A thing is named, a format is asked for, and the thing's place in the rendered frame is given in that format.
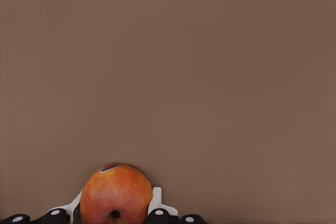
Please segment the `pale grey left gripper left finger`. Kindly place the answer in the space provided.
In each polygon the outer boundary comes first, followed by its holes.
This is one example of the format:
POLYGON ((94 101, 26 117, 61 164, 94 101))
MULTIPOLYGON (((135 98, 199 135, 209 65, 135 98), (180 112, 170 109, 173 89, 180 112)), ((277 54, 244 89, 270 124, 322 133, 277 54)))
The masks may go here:
POLYGON ((82 191, 71 203, 51 208, 31 224, 74 224, 75 210, 79 206, 81 195, 82 191))

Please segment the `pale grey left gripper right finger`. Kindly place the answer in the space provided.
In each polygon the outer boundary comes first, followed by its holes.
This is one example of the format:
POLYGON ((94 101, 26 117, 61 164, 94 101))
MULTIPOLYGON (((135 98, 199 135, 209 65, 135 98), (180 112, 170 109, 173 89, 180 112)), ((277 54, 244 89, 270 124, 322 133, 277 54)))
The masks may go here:
POLYGON ((162 203, 162 188, 153 187, 148 215, 143 224, 179 224, 178 210, 162 203))

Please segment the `red-orange apple with sticker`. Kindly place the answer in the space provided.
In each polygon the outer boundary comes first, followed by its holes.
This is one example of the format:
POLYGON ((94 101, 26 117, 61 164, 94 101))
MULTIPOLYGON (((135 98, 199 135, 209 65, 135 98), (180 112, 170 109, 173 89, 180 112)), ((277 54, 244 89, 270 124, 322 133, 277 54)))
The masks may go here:
POLYGON ((79 203, 83 224, 141 224, 148 214, 152 186, 139 169, 114 163, 86 182, 79 203))

